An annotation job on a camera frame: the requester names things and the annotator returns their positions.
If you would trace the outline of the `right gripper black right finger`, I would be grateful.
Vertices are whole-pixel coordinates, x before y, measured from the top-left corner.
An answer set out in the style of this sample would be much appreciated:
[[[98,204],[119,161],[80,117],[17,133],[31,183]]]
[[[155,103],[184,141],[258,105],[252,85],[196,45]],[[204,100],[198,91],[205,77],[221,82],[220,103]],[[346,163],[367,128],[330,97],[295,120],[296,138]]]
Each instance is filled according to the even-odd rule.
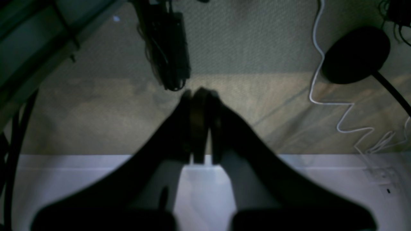
[[[232,184],[232,231],[375,231],[371,212],[284,163],[220,99],[207,97],[213,155]]]

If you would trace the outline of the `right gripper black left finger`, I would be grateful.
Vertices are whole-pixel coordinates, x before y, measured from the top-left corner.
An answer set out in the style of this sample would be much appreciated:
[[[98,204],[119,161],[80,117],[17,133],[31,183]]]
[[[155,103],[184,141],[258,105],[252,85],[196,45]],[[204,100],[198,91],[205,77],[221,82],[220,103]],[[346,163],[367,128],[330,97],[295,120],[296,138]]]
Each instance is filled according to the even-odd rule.
[[[173,215],[182,168],[190,160],[191,91],[146,144],[94,184],[43,207],[32,231],[177,231]]]

